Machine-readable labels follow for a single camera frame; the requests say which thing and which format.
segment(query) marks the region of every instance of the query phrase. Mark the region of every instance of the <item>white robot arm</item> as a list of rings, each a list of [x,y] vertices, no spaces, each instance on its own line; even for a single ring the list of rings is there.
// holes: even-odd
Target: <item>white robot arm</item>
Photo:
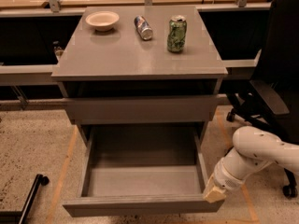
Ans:
[[[227,190],[239,189],[246,179],[271,163],[299,175],[299,146],[276,135],[246,126],[233,135],[234,147],[215,166],[204,198],[210,203],[225,199]]]

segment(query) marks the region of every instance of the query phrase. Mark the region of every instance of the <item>silver can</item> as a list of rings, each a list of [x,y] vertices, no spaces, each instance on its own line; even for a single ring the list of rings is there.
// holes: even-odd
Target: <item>silver can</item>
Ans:
[[[144,17],[135,17],[134,25],[143,40],[147,41],[152,39],[152,29],[150,28],[148,22],[145,20]]]
[[[167,49],[171,52],[181,52],[184,49],[187,32],[186,18],[181,15],[173,16],[169,22]]]

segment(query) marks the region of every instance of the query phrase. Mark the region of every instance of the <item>bowl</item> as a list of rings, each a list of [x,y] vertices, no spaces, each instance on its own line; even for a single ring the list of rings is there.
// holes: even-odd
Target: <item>bowl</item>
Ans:
[[[111,30],[120,16],[112,11],[98,11],[87,16],[86,22],[95,30],[106,32]]]

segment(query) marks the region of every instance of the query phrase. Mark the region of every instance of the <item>green can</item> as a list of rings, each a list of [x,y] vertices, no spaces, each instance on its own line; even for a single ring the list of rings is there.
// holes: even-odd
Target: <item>green can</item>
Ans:
[[[169,22],[167,49],[171,52],[181,52],[184,49],[187,32],[186,18],[181,15],[173,16]]]

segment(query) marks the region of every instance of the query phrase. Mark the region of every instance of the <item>floor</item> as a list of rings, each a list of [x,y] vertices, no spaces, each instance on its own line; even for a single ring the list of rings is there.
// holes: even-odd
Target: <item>floor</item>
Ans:
[[[203,153],[209,175],[232,145],[232,133],[246,125],[240,119],[234,123],[225,120],[230,108],[218,107],[205,134]],[[0,211],[22,209],[36,174],[50,179],[36,195],[30,224],[275,224],[298,223],[299,219],[299,199],[283,196],[287,179],[275,164],[250,176],[216,213],[72,218],[62,202],[77,196],[85,145],[58,105],[29,105],[25,111],[17,105],[0,105],[0,150]]]

